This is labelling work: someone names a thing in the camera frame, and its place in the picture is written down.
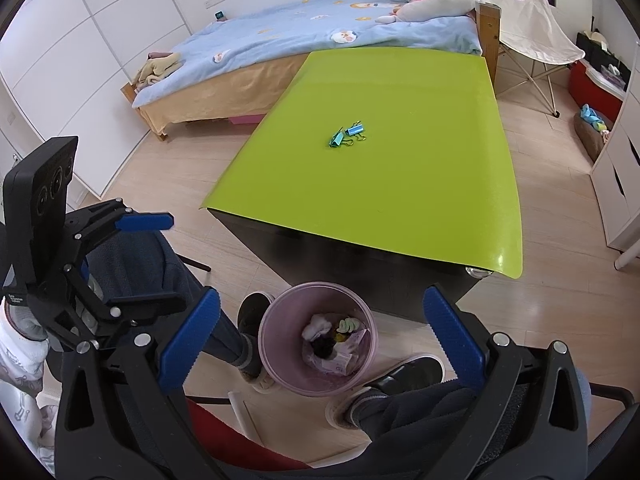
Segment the grey gloved left hand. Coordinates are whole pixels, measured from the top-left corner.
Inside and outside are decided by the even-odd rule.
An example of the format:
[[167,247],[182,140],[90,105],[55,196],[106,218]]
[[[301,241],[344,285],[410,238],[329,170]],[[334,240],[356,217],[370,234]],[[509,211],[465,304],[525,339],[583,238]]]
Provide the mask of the grey gloved left hand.
[[28,307],[1,301],[1,343],[20,361],[41,361],[49,350],[48,336]]

